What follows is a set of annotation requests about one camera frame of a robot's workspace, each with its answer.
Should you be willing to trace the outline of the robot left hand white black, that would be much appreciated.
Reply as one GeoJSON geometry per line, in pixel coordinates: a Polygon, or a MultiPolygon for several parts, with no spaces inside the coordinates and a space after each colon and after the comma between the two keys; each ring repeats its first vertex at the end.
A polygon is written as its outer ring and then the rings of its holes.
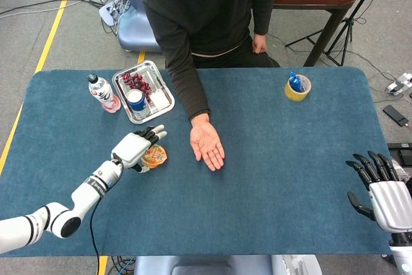
{"type": "Polygon", "coordinates": [[[159,140],[164,138],[167,132],[164,125],[149,126],[142,131],[128,133],[111,151],[111,159],[122,164],[123,169],[134,169],[138,173],[146,173],[148,167],[139,164],[146,151],[159,140]]]}

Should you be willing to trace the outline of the person's left hand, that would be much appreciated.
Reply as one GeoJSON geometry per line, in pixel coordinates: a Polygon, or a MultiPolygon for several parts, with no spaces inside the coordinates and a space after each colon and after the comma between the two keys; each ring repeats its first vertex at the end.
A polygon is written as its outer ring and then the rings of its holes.
{"type": "Polygon", "coordinates": [[[266,53],[267,49],[267,37],[266,35],[260,35],[255,33],[252,40],[252,51],[255,54],[266,53]]]}

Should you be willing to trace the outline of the person's right hand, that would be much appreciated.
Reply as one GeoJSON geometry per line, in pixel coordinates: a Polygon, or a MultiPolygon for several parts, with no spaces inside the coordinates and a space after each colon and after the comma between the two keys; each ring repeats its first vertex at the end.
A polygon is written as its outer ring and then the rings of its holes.
{"type": "Polygon", "coordinates": [[[225,151],[209,115],[202,113],[191,120],[190,145],[197,161],[203,160],[211,171],[223,167],[225,151]]]}

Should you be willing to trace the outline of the robot right hand silver black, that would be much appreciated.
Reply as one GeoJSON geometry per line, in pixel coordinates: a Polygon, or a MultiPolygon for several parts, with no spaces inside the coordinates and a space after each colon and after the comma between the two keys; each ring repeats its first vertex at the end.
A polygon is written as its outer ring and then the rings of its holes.
{"type": "Polygon", "coordinates": [[[353,168],[364,184],[372,208],[363,206],[352,192],[347,193],[352,207],[361,215],[377,222],[391,234],[412,232],[412,196],[401,181],[392,161],[382,153],[368,151],[369,157],[353,154],[353,168]]]}

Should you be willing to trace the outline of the orange jelly cup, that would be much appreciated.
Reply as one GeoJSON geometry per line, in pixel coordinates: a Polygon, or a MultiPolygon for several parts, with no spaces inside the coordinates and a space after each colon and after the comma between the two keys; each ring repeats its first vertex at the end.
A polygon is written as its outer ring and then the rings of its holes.
{"type": "Polygon", "coordinates": [[[155,144],[151,146],[141,158],[141,162],[149,169],[154,169],[162,165],[167,160],[167,153],[165,149],[155,144]]]}

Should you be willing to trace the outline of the person's right forearm dark sleeve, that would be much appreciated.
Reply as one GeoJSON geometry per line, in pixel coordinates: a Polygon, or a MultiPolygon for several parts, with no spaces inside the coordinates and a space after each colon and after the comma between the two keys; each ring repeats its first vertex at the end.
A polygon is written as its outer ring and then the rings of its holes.
{"type": "Polygon", "coordinates": [[[196,71],[188,40],[167,41],[162,50],[175,92],[189,120],[204,113],[209,114],[207,97],[196,71]]]}

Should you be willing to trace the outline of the small white box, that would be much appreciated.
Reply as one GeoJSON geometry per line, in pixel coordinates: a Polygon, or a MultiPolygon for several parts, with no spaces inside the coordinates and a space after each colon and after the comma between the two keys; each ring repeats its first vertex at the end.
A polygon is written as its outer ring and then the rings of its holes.
{"type": "Polygon", "coordinates": [[[158,111],[161,111],[169,106],[169,99],[162,90],[153,92],[150,99],[158,111]]]}

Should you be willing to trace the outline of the pink drink bottle black cap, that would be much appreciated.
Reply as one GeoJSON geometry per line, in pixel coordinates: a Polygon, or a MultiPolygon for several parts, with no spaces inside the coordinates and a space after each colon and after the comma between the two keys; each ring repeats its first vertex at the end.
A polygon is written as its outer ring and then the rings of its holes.
{"type": "Polygon", "coordinates": [[[88,75],[89,92],[100,102],[104,110],[109,113],[117,112],[120,107],[120,99],[113,93],[110,83],[98,75],[88,75]]]}

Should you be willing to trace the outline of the yellow tape roll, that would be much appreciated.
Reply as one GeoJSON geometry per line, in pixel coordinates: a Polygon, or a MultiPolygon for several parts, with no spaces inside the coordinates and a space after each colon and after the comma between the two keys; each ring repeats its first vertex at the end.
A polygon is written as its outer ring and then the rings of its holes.
{"type": "Polygon", "coordinates": [[[284,93],[285,93],[286,97],[289,100],[292,100],[292,101],[295,101],[295,102],[301,102],[311,92],[312,83],[311,83],[310,79],[305,75],[297,74],[297,76],[301,80],[301,86],[303,87],[303,92],[298,92],[298,91],[294,90],[291,87],[290,81],[287,81],[286,85],[285,85],[285,88],[284,88],[284,93]]]}

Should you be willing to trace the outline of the red fruit pile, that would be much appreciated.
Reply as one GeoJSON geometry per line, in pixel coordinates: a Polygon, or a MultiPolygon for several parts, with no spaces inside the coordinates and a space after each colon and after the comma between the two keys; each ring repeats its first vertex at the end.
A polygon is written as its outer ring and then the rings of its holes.
{"type": "Polygon", "coordinates": [[[149,100],[152,94],[152,88],[149,83],[145,81],[143,76],[135,73],[131,75],[130,73],[124,73],[122,76],[124,83],[129,86],[132,90],[139,90],[144,94],[144,97],[149,100]]]}

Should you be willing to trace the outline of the blue table cloth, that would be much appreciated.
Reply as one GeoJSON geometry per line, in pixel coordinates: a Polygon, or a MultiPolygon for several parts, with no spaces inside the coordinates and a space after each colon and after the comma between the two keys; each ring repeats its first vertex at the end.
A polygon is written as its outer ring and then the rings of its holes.
{"type": "MultiPolygon", "coordinates": [[[[195,159],[181,102],[153,119],[167,136],[164,164],[126,170],[71,237],[43,234],[14,256],[180,254],[384,254],[389,234],[358,214],[354,192],[370,199],[345,161],[387,154],[364,72],[299,68],[312,90],[289,100],[287,68],[198,72],[225,150],[212,172],[195,159]]],[[[50,202],[71,207],[72,192],[137,131],[123,111],[105,112],[88,72],[36,73],[0,175],[0,220],[50,202]]]]}

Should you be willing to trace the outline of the steel tray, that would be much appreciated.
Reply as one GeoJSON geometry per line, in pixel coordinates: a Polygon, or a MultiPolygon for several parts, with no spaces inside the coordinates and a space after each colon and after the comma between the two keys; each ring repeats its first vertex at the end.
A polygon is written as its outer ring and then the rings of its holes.
{"type": "Polygon", "coordinates": [[[174,107],[174,103],[175,103],[174,97],[172,96],[171,92],[169,91],[169,88],[164,82],[160,74],[160,71],[158,70],[156,65],[151,61],[144,61],[129,69],[117,72],[112,77],[112,83],[126,111],[126,114],[129,117],[129,120],[134,124],[143,124],[144,122],[147,122],[164,113],[167,113],[168,111],[172,110],[172,108],[174,107]],[[151,99],[149,98],[149,100],[147,101],[150,107],[150,114],[144,119],[138,119],[136,115],[133,114],[126,100],[126,95],[131,90],[131,88],[127,86],[122,79],[122,76],[124,73],[130,73],[131,75],[138,73],[139,75],[143,76],[145,81],[148,82],[150,87],[152,88],[152,93],[156,92],[157,90],[162,90],[166,94],[167,98],[169,99],[169,106],[167,108],[164,108],[161,111],[158,111],[155,108],[154,104],[152,103],[151,99]]]}

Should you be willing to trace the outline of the black phone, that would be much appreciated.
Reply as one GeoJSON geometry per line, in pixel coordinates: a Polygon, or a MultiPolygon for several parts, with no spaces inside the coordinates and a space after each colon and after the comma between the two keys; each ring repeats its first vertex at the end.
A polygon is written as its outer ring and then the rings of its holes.
{"type": "Polygon", "coordinates": [[[397,109],[395,109],[392,105],[387,105],[383,112],[395,123],[397,123],[400,127],[408,127],[409,120],[403,116],[397,109]]]}

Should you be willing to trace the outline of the black tripod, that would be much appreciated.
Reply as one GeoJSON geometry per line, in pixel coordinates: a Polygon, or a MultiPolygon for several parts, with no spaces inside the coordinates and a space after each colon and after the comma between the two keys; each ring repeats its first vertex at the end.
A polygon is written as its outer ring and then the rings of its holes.
{"type": "Polygon", "coordinates": [[[364,2],[365,2],[365,0],[360,0],[358,2],[357,6],[355,7],[355,9],[353,10],[353,12],[351,13],[351,15],[349,17],[345,17],[341,21],[341,23],[343,23],[344,26],[342,27],[342,29],[337,34],[336,38],[334,39],[333,43],[330,45],[329,49],[326,52],[324,50],[322,51],[322,54],[324,54],[329,60],[331,60],[337,66],[343,66],[343,64],[344,64],[348,43],[352,42],[353,25],[355,24],[355,22],[357,22],[362,17],[362,15],[370,7],[373,0],[371,0],[368,7],[359,16],[356,17],[355,15],[357,14],[357,12],[359,11],[359,9],[361,8],[361,6],[363,5],[364,2]],[[341,58],[341,61],[338,62],[337,61],[337,56],[332,57],[331,53],[333,52],[333,49],[337,45],[338,40],[343,36],[344,32],[346,32],[346,36],[345,36],[345,39],[344,39],[344,45],[342,46],[342,49],[341,49],[342,58],[341,58]]]}

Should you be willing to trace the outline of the white power strip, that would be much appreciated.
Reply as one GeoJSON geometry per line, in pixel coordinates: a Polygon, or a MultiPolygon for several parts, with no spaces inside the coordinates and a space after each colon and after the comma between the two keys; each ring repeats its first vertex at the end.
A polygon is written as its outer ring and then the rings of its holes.
{"type": "Polygon", "coordinates": [[[412,73],[403,73],[386,88],[386,91],[392,95],[400,95],[409,88],[412,88],[412,73]]]}
{"type": "Polygon", "coordinates": [[[122,14],[129,8],[129,1],[113,0],[99,9],[99,15],[107,26],[116,25],[122,14]]]}

